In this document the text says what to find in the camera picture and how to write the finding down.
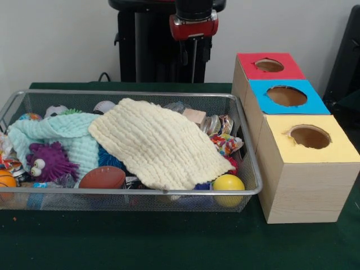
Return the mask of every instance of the light blue towel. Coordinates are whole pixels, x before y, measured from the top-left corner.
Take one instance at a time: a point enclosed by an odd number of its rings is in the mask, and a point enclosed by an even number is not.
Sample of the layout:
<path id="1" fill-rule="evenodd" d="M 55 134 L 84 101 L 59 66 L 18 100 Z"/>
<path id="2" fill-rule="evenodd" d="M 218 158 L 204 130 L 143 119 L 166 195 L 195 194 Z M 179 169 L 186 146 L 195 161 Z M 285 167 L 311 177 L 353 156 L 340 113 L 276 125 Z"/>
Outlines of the light blue towel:
<path id="1" fill-rule="evenodd" d="M 88 127 L 99 115 L 70 114 L 45 118 L 42 121 L 18 120 L 9 127 L 8 136 L 25 170 L 29 146 L 36 143 L 60 142 L 72 163 L 79 164 L 79 180 L 98 167 L 98 143 Z"/>

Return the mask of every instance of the yellow box top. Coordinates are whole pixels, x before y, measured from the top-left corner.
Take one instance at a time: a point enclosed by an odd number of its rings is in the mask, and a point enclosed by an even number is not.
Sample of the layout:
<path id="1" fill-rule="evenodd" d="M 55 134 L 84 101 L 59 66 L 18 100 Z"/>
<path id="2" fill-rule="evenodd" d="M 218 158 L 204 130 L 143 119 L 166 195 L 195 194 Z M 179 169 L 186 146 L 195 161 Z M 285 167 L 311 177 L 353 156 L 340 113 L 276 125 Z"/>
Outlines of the yellow box top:
<path id="1" fill-rule="evenodd" d="M 332 115 L 266 115 L 284 163 L 360 163 Z"/>

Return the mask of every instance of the white ball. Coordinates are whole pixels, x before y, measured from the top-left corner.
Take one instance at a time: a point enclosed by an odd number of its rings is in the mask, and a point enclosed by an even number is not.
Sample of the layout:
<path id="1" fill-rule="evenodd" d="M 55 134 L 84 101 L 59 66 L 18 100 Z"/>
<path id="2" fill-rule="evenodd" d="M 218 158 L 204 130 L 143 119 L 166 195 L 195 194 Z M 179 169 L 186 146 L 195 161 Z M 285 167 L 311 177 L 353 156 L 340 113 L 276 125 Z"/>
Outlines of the white ball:
<path id="1" fill-rule="evenodd" d="M 95 108 L 93 109 L 93 111 L 98 111 L 101 112 L 102 114 L 107 113 L 108 111 L 110 111 L 113 107 L 115 107 L 115 104 L 109 100 L 105 100 L 105 101 L 101 101 L 99 102 Z"/>
<path id="2" fill-rule="evenodd" d="M 50 116 L 57 116 L 66 110 L 68 110 L 68 108 L 63 105 L 51 106 L 47 108 L 44 118 L 48 118 Z"/>

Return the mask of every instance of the wire mesh basket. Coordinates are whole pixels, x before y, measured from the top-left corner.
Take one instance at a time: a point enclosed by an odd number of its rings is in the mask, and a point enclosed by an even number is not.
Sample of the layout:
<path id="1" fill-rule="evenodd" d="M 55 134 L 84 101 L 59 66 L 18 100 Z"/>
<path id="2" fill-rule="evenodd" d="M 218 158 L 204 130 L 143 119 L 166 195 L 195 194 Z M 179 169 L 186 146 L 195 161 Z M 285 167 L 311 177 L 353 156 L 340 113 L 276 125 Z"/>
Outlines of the wire mesh basket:
<path id="1" fill-rule="evenodd" d="M 251 196 L 261 191 L 262 180 L 244 112 L 239 99 L 230 94 L 26 90 L 13 94 L 0 111 L 0 130 L 5 133 L 24 113 L 44 115 L 53 105 L 90 113 L 100 101 L 117 104 L 123 98 L 161 106 L 182 101 L 195 110 L 206 111 L 208 116 L 229 115 L 234 121 L 231 135 L 245 141 L 245 146 L 232 155 L 245 191 L 4 187 L 0 190 L 0 209 L 240 212 Z"/>

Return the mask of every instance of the wooden block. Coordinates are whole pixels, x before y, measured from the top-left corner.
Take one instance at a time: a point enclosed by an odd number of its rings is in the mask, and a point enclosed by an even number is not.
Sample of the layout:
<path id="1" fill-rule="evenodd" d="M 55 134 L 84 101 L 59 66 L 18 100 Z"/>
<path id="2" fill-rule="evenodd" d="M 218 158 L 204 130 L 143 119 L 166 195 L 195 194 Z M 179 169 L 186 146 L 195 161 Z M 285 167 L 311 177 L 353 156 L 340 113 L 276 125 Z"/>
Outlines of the wooden block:
<path id="1" fill-rule="evenodd" d="M 200 124 L 206 118 L 206 112 L 197 111 L 197 110 L 188 109 L 188 108 L 185 109 L 185 111 L 182 113 L 182 115 L 185 116 L 188 120 L 197 124 L 198 127 L 200 127 Z"/>
<path id="2" fill-rule="evenodd" d="M 332 115 L 266 115 L 256 157 L 268 223 L 336 222 L 360 170 Z"/>
<path id="3" fill-rule="evenodd" d="M 302 80 L 304 74 L 289 53 L 238 53 L 231 93 L 245 105 L 249 80 Z"/>
<path id="4" fill-rule="evenodd" d="M 264 114 L 330 114 L 307 80 L 250 80 L 244 112 L 255 150 Z"/>

